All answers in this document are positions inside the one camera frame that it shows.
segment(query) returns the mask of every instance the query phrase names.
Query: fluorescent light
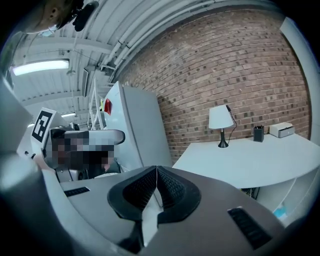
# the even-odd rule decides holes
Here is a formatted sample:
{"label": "fluorescent light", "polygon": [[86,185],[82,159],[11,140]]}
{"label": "fluorescent light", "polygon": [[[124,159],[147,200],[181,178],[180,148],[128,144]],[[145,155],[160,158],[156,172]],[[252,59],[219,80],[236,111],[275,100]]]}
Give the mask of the fluorescent light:
{"label": "fluorescent light", "polygon": [[36,72],[43,70],[59,70],[59,69],[68,69],[69,68],[69,60],[49,60],[42,62],[34,62],[29,63],[22,66],[16,66],[12,69],[13,73],[16,76]]}
{"label": "fluorescent light", "polygon": [[63,114],[61,117],[62,118],[67,118],[67,117],[74,117],[76,113],[70,113],[70,114]]}

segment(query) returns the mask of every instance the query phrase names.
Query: white desk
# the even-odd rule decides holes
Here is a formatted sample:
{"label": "white desk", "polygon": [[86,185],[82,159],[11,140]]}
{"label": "white desk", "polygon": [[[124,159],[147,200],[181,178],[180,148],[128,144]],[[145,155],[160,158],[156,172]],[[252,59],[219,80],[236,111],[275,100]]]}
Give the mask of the white desk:
{"label": "white desk", "polygon": [[297,135],[265,135],[234,139],[229,147],[219,141],[191,143],[173,168],[227,182],[238,189],[273,185],[303,176],[320,166],[320,147]]}

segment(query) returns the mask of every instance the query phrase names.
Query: white lamp shade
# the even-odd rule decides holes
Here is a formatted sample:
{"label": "white lamp shade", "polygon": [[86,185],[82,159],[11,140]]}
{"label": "white lamp shade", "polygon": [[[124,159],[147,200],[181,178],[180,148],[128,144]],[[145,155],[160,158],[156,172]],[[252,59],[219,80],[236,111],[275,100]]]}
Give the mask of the white lamp shade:
{"label": "white lamp shade", "polygon": [[234,125],[226,105],[220,105],[209,110],[209,128],[222,129]]}

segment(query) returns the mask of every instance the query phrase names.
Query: cable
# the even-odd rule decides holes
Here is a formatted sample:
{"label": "cable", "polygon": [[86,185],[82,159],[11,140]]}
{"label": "cable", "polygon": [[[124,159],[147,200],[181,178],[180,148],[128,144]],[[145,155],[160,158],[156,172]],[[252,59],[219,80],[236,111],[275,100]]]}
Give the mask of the cable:
{"label": "cable", "polygon": [[231,138],[232,133],[234,132],[234,130],[235,130],[235,129],[237,128],[237,126],[238,126],[238,124],[237,124],[236,120],[234,119],[234,116],[232,115],[231,111],[229,111],[229,112],[230,112],[230,115],[231,115],[233,121],[235,122],[235,127],[233,128],[232,132],[230,133],[229,140],[228,140],[228,145],[229,145],[229,142],[230,142],[230,138]]}

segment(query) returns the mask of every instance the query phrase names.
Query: pen holder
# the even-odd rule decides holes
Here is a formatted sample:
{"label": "pen holder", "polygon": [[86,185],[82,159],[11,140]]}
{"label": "pen holder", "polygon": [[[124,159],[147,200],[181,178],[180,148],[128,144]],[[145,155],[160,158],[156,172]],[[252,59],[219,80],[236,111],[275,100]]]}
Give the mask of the pen holder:
{"label": "pen holder", "polygon": [[255,126],[253,128],[253,141],[263,142],[265,137],[265,127],[263,125]]}

